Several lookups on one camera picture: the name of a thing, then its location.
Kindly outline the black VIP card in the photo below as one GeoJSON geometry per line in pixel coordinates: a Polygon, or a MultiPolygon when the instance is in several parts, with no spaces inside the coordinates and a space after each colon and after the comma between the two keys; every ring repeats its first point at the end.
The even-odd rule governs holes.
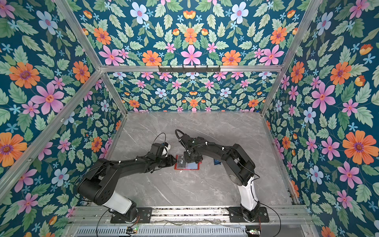
{"type": "Polygon", "coordinates": [[[185,160],[184,155],[178,155],[177,156],[176,168],[177,169],[185,169],[186,166],[187,166],[187,162],[185,160]]]}

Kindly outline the red leather card holder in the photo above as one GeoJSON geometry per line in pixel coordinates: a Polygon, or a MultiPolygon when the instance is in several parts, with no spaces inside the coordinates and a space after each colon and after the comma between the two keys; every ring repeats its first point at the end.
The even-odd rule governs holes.
{"type": "Polygon", "coordinates": [[[192,163],[187,162],[187,166],[185,169],[177,169],[176,164],[175,164],[174,169],[175,170],[199,170],[200,169],[200,163],[197,164],[196,162],[192,162],[192,163]]]}

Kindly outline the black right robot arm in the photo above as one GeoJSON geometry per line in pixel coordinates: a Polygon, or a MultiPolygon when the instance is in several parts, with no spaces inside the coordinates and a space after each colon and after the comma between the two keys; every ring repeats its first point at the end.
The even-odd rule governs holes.
{"type": "Polygon", "coordinates": [[[200,163],[204,156],[211,157],[223,165],[229,179],[238,186],[241,197],[241,215],[247,222],[253,222],[261,206],[255,192],[254,182],[259,176],[255,164],[239,144],[219,145],[202,137],[191,138],[187,134],[177,136],[185,148],[184,158],[188,163],[200,163]]]}

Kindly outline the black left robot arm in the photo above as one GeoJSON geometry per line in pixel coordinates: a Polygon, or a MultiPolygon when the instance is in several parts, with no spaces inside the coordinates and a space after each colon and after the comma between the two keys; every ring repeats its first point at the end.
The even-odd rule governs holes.
{"type": "Polygon", "coordinates": [[[132,222],[137,218],[137,204],[116,190],[119,181],[125,177],[172,167],[176,163],[177,159],[172,155],[146,155],[125,161],[99,159],[85,173],[76,191],[94,204],[121,216],[125,222],[132,222]]]}

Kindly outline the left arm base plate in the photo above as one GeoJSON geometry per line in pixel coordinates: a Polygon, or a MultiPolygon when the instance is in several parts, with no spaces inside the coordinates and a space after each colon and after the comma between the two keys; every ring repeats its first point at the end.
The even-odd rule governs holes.
{"type": "Polygon", "coordinates": [[[112,224],[147,224],[152,218],[151,207],[132,207],[125,214],[114,211],[110,222],[112,224]]]}

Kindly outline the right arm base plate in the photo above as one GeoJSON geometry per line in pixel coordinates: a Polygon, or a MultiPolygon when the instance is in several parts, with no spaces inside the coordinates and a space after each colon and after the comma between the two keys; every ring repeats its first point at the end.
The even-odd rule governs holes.
{"type": "Polygon", "coordinates": [[[268,223],[269,216],[265,207],[257,206],[249,211],[241,206],[231,206],[227,208],[231,223],[268,223]]]}

